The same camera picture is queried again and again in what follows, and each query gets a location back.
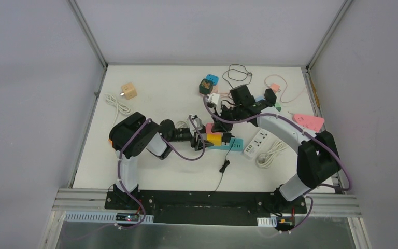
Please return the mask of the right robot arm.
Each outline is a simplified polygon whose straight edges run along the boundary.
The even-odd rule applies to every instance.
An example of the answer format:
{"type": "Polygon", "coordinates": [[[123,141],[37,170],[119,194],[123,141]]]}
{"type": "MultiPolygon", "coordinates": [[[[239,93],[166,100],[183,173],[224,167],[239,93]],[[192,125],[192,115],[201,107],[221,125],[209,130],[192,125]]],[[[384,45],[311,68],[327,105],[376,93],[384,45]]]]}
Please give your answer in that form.
{"type": "Polygon", "coordinates": [[[275,107],[277,97],[267,88],[264,97],[256,100],[247,85],[230,90],[234,106],[221,112],[211,110],[218,105],[216,95],[203,98],[213,120],[234,125],[250,123],[266,130],[292,148],[297,154],[296,174],[275,190],[274,208],[282,213],[293,208],[294,200],[320,186],[343,167],[335,140],[328,131],[315,132],[283,116],[275,107]]]}

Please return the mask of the beige dragon cube adapter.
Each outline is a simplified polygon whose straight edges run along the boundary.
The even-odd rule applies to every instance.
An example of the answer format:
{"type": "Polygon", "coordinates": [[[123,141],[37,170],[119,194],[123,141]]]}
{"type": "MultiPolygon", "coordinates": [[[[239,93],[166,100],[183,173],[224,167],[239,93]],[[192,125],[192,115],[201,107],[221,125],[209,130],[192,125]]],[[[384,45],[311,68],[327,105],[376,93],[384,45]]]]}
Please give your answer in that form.
{"type": "Polygon", "coordinates": [[[131,82],[121,86],[120,96],[126,100],[130,100],[137,96],[137,91],[131,82]]]}

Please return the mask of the pink cube socket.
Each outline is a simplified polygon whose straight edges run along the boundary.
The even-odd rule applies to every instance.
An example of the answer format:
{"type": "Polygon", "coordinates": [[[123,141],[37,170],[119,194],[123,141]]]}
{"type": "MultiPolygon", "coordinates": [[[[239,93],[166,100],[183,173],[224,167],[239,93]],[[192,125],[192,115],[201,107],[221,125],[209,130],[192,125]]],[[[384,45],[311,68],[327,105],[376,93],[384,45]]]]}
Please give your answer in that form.
{"type": "Polygon", "coordinates": [[[214,123],[207,123],[205,126],[205,130],[207,134],[217,134],[217,132],[213,132],[212,128],[214,126],[214,123]]]}

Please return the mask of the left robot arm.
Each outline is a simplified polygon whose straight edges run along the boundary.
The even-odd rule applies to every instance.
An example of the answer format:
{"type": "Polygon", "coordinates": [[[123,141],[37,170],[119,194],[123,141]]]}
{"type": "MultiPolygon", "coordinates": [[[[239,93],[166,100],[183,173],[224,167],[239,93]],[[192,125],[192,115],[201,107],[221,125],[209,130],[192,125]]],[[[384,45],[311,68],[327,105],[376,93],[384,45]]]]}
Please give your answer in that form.
{"type": "Polygon", "coordinates": [[[113,188],[118,204],[125,210],[131,210],[137,204],[137,157],[145,149],[164,160],[175,150],[170,142],[190,142],[194,150],[201,151],[198,156],[201,158],[205,148],[211,146],[211,142],[204,138],[204,130],[198,116],[189,117],[186,127],[177,128],[170,119],[156,124],[139,112],[114,125],[109,140],[118,158],[118,179],[113,188]]]}

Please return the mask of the teal power strip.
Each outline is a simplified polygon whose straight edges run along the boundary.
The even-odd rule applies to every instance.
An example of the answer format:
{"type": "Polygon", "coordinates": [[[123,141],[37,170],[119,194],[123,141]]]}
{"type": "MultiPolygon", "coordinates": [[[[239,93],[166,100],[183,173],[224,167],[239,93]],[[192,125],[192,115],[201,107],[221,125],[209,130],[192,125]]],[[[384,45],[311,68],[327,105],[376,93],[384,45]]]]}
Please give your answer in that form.
{"type": "Polygon", "coordinates": [[[222,142],[220,146],[210,146],[208,148],[214,150],[230,150],[241,152],[244,150],[244,140],[241,138],[232,137],[229,143],[222,142]]]}

